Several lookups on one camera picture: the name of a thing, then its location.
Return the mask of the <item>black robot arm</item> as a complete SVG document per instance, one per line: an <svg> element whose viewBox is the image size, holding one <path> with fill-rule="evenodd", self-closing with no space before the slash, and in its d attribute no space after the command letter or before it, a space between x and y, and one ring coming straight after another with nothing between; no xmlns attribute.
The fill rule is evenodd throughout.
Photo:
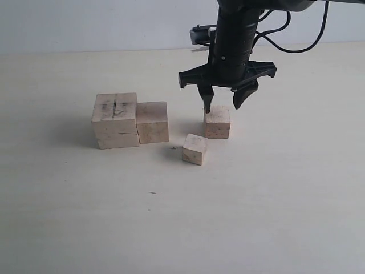
<svg viewBox="0 0 365 274"><path fill-rule="evenodd" d="M304 11L312 4L312 1L303 0L219 1L217 23L197 25L190 30L191 43L208 48L208 61L202 66L180 72L180 87L195 84L207 114L210 113L214 87L229 88L233 93L233 105L235 109L239 109L243 102L258 90L258 78L272 78L277 71L273 62L256 62L249 59L260 38L270 42L276 49L291 54L305 53L319 43L325 31L329 1L325 2L319 34L310 46L301 50L289 50L277 45L268 37L288 27L292 12ZM285 24L277 29L257 31L259 22L274 11L286 12Z"/></svg>

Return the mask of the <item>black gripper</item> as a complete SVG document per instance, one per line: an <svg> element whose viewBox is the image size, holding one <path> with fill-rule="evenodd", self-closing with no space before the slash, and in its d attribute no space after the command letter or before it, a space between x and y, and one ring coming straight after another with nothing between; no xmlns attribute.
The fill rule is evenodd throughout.
<svg viewBox="0 0 365 274"><path fill-rule="evenodd" d="M258 90L256 79L274 77L277 70L273 62L249 60L260 15L261 9L243 8L232 14L219 9L216 30L210 33L208 61L202 66L180 72L180 87L195 84L236 88L233 105L238 110ZM205 113L210 113L213 88L198 87L198 92Z"/></svg>

